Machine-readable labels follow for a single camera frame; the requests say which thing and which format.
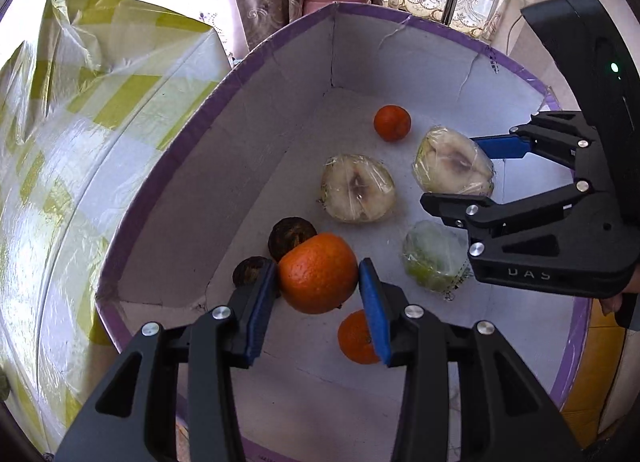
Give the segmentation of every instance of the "plastic sheet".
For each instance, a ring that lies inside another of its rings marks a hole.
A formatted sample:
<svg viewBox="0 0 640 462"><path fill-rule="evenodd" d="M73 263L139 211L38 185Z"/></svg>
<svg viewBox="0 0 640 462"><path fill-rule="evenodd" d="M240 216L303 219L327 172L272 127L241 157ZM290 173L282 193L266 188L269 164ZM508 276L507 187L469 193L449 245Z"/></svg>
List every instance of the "plastic sheet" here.
<svg viewBox="0 0 640 462"><path fill-rule="evenodd" d="M396 187L382 164L365 155L336 155L324 165L321 197L329 215L343 222L374 222L396 201Z"/></svg>
<svg viewBox="0 0 640 462"><path fill-rule="evenodd" d="M95 293L125 212L229 70L212 27L137 0L46 0L0 70L0 366L37 449L117 354Z"/></svg>
<svg viewBox="0 0 640 462"><path fill-rule="evenodd" d="M425 135L414 176L425 192L485 195L494 192L494 165L471 139L441 126Z"/></svg>
<svg viewBox="0 0 640 462"><path fill-rule="evenodd" d="M418 285L453 299L452 292L472 275L466 246L466 233L422 220L402 243L404 270Z"/></svg>

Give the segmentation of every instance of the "small orange fruit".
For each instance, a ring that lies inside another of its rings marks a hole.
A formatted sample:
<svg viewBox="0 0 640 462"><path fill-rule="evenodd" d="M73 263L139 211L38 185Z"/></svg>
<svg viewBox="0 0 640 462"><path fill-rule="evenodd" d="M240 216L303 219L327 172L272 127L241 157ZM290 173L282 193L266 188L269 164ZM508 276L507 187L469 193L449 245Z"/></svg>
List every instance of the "small orange fruit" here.
<svg viewBox="0 0 640 462"><path fill-rule="evenodd" d="M373 127L385 141L399 141L411 130L411 116L398 105L385 105L376 112Z"/></svg>
<svg viewBox="0 0 640 462"><path fill-rule="evenodd" d="M347 316L338 328L340 350L351 361L361 365L372 365L380 361L373 348L364 310Z"/></svg>
<svg viewBox="0 0 640 462"><path fill-rule="evenodd" d="M339 307L358 283L356 255L331 233L320 233L289 251L278 263L278 273L284 299L305 314Z"/></svg>

